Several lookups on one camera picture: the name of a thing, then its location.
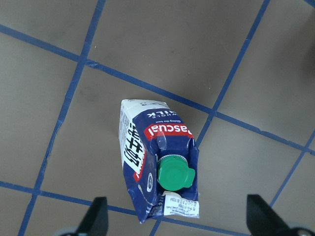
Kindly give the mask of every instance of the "floor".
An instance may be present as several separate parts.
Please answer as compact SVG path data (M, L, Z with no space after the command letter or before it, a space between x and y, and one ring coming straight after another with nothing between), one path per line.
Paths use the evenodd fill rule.
M0 2L0 229L246 236L246 195L315 229L314 0ZM165 101L200 149L200 219L138 223L120 102Z

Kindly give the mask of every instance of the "gray floor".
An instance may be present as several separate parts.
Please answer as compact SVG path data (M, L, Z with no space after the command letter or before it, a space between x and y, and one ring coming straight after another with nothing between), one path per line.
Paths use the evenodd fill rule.
M52 235L107 196L110 236L242 236L249 193L315 230L315 2L268 2L1 1L2 234ZM195 135L200 219L138 223L126 98L165 101Z

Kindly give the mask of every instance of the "green cap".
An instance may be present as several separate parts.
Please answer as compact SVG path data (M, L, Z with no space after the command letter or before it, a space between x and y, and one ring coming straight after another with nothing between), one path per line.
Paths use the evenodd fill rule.
M189 188L195 178L195 170L188 167L187 160L180 155L167 155L160 159L157 179L169 191Z

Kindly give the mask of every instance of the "metal screw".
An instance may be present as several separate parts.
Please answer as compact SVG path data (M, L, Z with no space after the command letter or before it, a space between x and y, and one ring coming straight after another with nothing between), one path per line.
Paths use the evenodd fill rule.
M308 231L306 231L306 230L299 230L299 231L297 232L297 234L298 234L299 236L311 236L311 233L308 232Z

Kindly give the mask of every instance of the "black object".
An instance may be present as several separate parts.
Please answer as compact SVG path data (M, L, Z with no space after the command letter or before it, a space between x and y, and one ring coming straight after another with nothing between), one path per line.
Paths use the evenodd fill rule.
M246 223L252 236L315 236L308 229L290 229L259 195L247 195Z
M62 236L105 236L108 230L106 197L95 198L75 233Z

